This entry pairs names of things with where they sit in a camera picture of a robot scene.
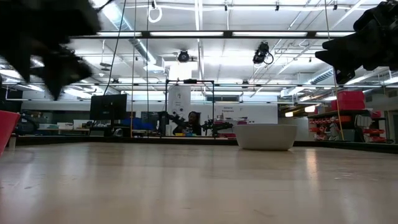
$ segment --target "table surface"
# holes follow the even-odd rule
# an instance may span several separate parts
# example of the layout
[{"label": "table surface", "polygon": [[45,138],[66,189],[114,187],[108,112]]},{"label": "table surface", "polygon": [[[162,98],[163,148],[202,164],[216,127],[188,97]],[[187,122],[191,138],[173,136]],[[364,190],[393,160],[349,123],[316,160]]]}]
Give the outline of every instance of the table surface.
[{"label": "table surface", "polygon": [[0,223],[397,223],[398,156],[79,143],[0,158]]}]

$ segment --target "person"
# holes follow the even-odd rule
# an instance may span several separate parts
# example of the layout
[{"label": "person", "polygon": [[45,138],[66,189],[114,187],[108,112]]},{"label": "person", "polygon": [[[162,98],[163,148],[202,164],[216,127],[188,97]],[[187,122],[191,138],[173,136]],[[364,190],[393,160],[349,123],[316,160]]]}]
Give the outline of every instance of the person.
[{"label": "person", "polygon": [[196,113],[194,111],[190,112],[188,115],[188,121],[185,122],[184,126],[177,126],[173,130],[174,135],[175,133],[196,134],[197,136],[201,136],[199,113]]}]

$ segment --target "ceiling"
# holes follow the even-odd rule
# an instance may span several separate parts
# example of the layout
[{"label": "ceiling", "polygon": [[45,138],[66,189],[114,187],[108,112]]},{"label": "ceiling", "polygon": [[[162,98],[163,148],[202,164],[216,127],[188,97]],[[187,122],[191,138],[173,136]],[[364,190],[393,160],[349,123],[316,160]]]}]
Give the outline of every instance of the ceiling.
[{"label": "ceiling", "polygon": [[[105,0],[92,0],[98,4]],[[195,0],[156,0],[162,8],[162,17],[156,23],[148,21],[148,4],[143,0],[115,0],[120,12],[124,9],[125,20],[135,30],[327,30],[325,0],[280,0],[279,11],[275,11],[276,1],[268,0],[197,0],[202,6],[196,16]],[[326,0],[333,7],[334,1]],[[331,30],[352,31],[353,23],[365,9],[376,6],[377,0],[338,0],[337,10],[328,9],[328,24]],[[225,3],[230,10],[222,8]],[[349,8],[360,3],[357,10]],[[153,19],[157,11],[150,12]],[[109,15],[101,13],[103,31],[118,31]],[[315,58],[314,53],[322,49],[324,40],[287,40],[276,39],[148,39],[141,40],[152,55],[163,57],[166,68],[176,63],[175,55],[182,49],[195,60],[201,52],[203,74],[192,71],[192,78],[214,80],[217,83],[305,83],[314,73],[327,68],[328,65]],[[260,69],[254,67],[252,57],[261,41],[268,41],[274,63]],[[163,73],[146,72],[142,57],[126,39],[72,40],[69,47],[82,56],[93,68],[96,80],[108,82],[109,75],[123,83],[164,82]],[[101,62],[113,64],[111,72],[101,71]],[[129,87],[114,87],[117,90],[128,90]],[[275,88],[263,88],[261,91],[275,91]]]}]

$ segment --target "hanging wire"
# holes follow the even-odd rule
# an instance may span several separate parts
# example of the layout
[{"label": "hanging wire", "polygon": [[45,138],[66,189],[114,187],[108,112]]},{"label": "hanging wire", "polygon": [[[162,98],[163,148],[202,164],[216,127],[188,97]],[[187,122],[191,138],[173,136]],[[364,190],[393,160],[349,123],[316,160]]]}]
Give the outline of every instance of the hanging wire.
[{"label": "hanging wire", "polygon": [[[329,19],[328,19],[328,9],[327,9],[327,2],[325,0],[325,15],[326,15],[326,28],[328,29],[328,39],[330,40],[330,29],[329,29]],[[341,117],[340,117],[340,106],[339,106],[339,101],[338,101],[338,88],[337,88],[337,79],[336,79],[336,71],[333,68],[333,81],[335,82],[335,92],[336,92],[336,104],[337,104],[337,117],[338,117],[338,122],[340,125],[340,131],[341,131],[341,137],[344,139],[344,131],[343,131],[343,126],[341,125]]]},{"label": "hanging wire", "polygon": [[113,52],[113,58],[112,58],[112,64],[111,64],[111,71],[109,72],[109,80],[108,80],[108,84],[106,85],[106,88],[105,88],[105,91],[104,91],[104,95],[106,94],[106,91],[108,90],[108,88],[109,88],[109,84],[111,83],[111,77],[112,77],[112,71],[113,71],[113,63],[114,63],[114,59],[115,59],[115,57],[116,57],[116,51],[118,50],[118,45],[119,45],[119,38],[120,38],[120,34],[121,34],[121,30],[122,30],[122,25],[124,24],[123,23],[123,17],[124,17],[124,11],[125,11],[125,9],[126,9],[126,3],[127,3],[127,0],[125,0],[124,1],[124,4],[123,4],[123,11],[122,11],[122,16],[121,16],[121,19],[120,19],[120,26],[119,26],[119,30],[118,30],[118,37],[116,38],[116,46],[115,46],[115,48],[114,48],[114,52]]},{"label": "hanging wire", "polygon": [[[137,25],[137,8],[134,9],[134,35],[133,35],[133,40],[136,38],[136,25]],[[133,112],[132,112],[132,104],[134,102],[133,98],[134,98],[134,66],[136,64],[136,48],[133,47],[132,48],[132,56],[134,57],[132,60],[132,75],[131,75],[131,102],[130,102],[130,138],[133,138],[134,135],[132,133],[132,121],[133,121]]]},{"label": "hanging wire", "polygon": [[[149,30],[149,13],[148,13],[148,20],[147,20],[147,31]],[[148,49],[148,42],[149,39],[147,39],[147,43],[146,43],[146,48]],[[146,59],[147,59],[147,123],[149,123],[149,79],[148,79],[148,52],[146,53]],[[147,138],[149,138],[149,126],[147,125]]]}]

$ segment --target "red bin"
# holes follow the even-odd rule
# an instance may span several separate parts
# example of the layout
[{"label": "red bin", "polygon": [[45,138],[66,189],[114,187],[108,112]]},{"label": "red bin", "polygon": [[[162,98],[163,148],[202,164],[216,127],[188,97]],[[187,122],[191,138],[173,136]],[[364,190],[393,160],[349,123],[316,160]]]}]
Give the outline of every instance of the red bin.
[{"label": "red bin", "polygon": [[8,139],[15,129],[15,126],[17,125],[19,116],[20,115],[17,113],[0,111],[0,156],[6,147]]}]

